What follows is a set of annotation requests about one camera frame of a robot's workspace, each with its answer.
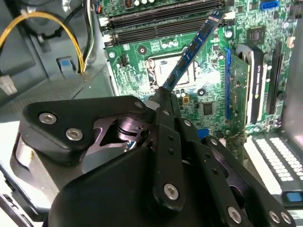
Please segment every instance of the black robotic arm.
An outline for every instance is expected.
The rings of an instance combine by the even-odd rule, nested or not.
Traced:
[[[166,89],[148,106],[133,96],[31,104],[19,133],[39,166],[31,174],[56,187],[45,226],[295,226],[218,139],[199,139]],[[129,140],[137,147],[80,171],[85,155]]]

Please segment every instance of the silver screw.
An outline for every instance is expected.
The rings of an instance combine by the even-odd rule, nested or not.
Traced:
[[[54,124],[57,118],[51,113],[42,113],[39,115],[39,120],[44,124]]]
[[[280,223],[280,218],[278,217],[278,215],[275,212],[270,210],[269,215],[270,215],[271,219],[273,219],[274,222],[276,222],[278,224]]]
[[[72,141],[79,141],[83,138],[83,133],[79,129],[68,129],[65,133],[66,137]]]
[[[187,126],[191,126],[191,123],[190,123],[188,120],[185,120],[184,123],[185,123]]]
[[[135,104],[137,107],[139,107],[139,108],[142,108],[142,107],[143,107],[141,103],[135,102],[134,104]]]
[[[114,52],[109,52],[108,55],[109,55],[110,58],[114,58],[115,57],[115,53]]]
[[[240,213],[234,208],[234,207],[229,207],[227,208],[229,217],[236,222],[237,224],[240,224],[242,222],[242,218]]]
[[[169,116],[169,112],[166,110],[163,110],[163,113],[165,113],[167,116]]]
[[[171,200],[176,200],[179,197],[179,192],[175,186],[170,183],[164,185],[164,193],[169,197]]]
[[[215,139],[210,139],[210,141],[214,144],[214,145],[218,145],[217,141]]]
[[[287,214],[285,214],[284,212],[281,212],[281,216],[286,223],[288,223],[288,224],[292,223],[292,220],[290,219],[290,217]]]

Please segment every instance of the motherboard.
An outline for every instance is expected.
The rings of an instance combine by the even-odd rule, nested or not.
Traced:
[[[151,99],[213,10],[226,17],[176,85],[181,114],[237,150],[281,126],[303,1],[102,0],[117,95]]]

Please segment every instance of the yellow wire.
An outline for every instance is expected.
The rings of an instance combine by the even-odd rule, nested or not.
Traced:
[[[20,15],[18,17],[16,17],[12,22],[10,22],[10,24],[6,27],[6,29],[3,31],[2,35],[0,36],[0,48],[3,46],[6,38],[8,37],[8,35],[10,34],[10,32],[13,30],[13,28],[19,24],[21,21],[30,18],[30,17],[42,17],[42,18],[46,18],[52,21],[57,22],[58,24],[60,24],[64,30],[66,31],[66,33],[68,34],[68,36],[70,37],[76,51],[77,51],[77,56],[79,59],[79,64],[80,64],[80,72],[84,71],[84,61],[83,61],[83,57],[81,54],[81,50],[80,47],[75,39],[75,37],[73,36],[73,34],[70,32],[70,30],[64,25],[64,23],[62,23],[61,20],[59,20],[58,18],[54,17],[51,14],[48,13],[43,13],[43,12],[33,12],[33,13],[28,13],[26,15]]]

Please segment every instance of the blue ram module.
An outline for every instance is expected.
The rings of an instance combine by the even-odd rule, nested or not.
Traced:
[[[214,32],[214,30],[219,26],[222,21],[224,13],[214,11],[206,19],[204,24],[201,26],[200,30],[194,37],[193,41],[188,45],[187,49],[184,51],[177,65],[170,73],[168,78],[163,84],[163,87],[171,92],[176,84],[179,82],[183,74],[186,72],[192,61],[198,55],[201,48],[205,45],[208,38]]]
[[[225,48],[225,117],[226,119],[231,118],[231,108],[230,108],[230,81],[231,81],[231,64],[232,64],[232,52],[230,49]]]

